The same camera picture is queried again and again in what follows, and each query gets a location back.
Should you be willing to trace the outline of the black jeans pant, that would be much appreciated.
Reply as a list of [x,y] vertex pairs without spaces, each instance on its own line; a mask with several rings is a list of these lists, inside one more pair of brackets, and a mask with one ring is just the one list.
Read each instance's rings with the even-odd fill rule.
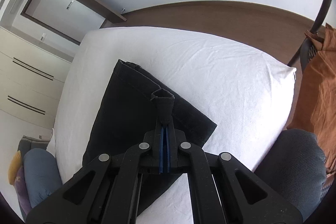
[[[163,125],[163,173],[157,173],[154,134]],[[166,126],[173,119],[178,167],[166,171]],[[134,223],[187,173],[196,223],[223,221],[210,164],[203,151],[216,124],[139,65],[117,61],[83,156],[82,174],[90,181],[81,206],[85,223]]]

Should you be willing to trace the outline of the white bed mattress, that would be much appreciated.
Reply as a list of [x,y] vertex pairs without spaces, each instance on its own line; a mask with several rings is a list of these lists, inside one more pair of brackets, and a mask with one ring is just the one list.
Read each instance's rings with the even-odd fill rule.
[[[81,206],[90,181],[83,156],[117,61],[139,65],[216,124],[203,151],[224,220],[213,223],[300,221],[292,205],[253,174],[288,118],[295,69],[234,40],[156,27],[92,31],[81,42],[58,106],[56,162],[63,189],[54,223],[85,223]],[[189,178],[179,178],[134,223],[196,223]]]

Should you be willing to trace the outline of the rolled blue blanket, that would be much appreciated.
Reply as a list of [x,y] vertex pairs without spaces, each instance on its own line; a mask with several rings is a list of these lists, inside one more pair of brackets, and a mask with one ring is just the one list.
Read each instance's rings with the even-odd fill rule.
[[34,148],[29,150],[23,158],[23,168],[32,208],[63,185],[56,159],[44,149]]

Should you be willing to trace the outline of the person's dark grey knee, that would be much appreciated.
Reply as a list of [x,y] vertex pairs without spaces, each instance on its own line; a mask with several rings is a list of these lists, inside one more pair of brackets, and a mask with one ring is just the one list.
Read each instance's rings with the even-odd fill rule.
[[294,128],[280,133],[254,173],[307,219],[321,200],[325,160],[316,135]]

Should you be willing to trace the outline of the dark blue sofa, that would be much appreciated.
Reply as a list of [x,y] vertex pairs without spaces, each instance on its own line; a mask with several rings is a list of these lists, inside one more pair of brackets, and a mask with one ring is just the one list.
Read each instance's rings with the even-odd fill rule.
[[18,151],[21,152],[21,156],[24,157],[26,153],[28,153],[30,150],[35,148],[40,149],[47,149],[47,146],[49,144],[49,141],[47,140],[41,140],[41,139],[35,139],[28,136],[23,136],[22,139],[19,141],[18,144]]

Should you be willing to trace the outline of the purple pillow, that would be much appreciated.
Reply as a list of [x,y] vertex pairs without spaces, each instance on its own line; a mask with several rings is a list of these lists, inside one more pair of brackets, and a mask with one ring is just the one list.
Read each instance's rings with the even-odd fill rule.
[[18,202],[23,215],[28,215],[32,207],[29,200],[29,194],[25,182],[25,174],[23,166],[18,169],[17,176],[15,178],[14,187],[17,192]]

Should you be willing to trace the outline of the mustard yellow pillow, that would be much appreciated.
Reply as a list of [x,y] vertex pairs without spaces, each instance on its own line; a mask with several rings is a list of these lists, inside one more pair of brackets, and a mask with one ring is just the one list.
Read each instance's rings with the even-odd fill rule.
[[21,166],[22,166],[21,151],[17,151],[14,154],[8,169],[8,180],[10,185],[14,185],[17,172]]

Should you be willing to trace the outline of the orange cloth on chair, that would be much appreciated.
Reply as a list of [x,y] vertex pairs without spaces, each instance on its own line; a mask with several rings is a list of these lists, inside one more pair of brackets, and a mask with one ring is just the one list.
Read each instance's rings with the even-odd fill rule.
[[303,70],[294,116],[287,128],[316,135],[330,177],[335,174],[335,28],[327,24],[324,38],[309,31],[305,35],[317,53]]

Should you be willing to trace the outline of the brown wooden door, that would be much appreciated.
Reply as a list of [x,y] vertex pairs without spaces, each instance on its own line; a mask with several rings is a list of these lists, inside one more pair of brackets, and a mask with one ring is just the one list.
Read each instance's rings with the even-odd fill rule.
[[100,0],[28,0],[21,15],[76,45],[106,21],[126,21]]

